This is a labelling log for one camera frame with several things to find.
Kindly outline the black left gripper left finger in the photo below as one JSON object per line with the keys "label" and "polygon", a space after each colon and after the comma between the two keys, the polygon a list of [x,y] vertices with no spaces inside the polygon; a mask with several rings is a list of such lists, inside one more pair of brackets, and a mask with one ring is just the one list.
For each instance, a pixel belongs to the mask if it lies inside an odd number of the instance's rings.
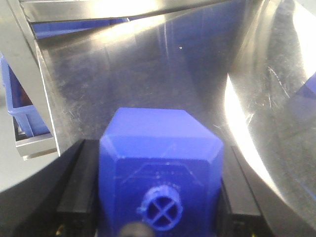
{"label": "black left gripper left finger", "polygon": [[31,208],[16,237],[93,237],[97,226],[98,141],[81,140],[21,183]]}

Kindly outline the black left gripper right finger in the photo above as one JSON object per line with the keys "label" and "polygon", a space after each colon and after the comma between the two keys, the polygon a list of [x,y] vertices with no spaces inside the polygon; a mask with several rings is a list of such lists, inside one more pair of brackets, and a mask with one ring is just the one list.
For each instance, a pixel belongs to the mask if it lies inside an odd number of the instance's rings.
{"label": "black left gripper right finger", "polygon": [[272,237],[273,235],[246,180],[236,152],[232,146],[227,146],[218,203],[218,236]]}

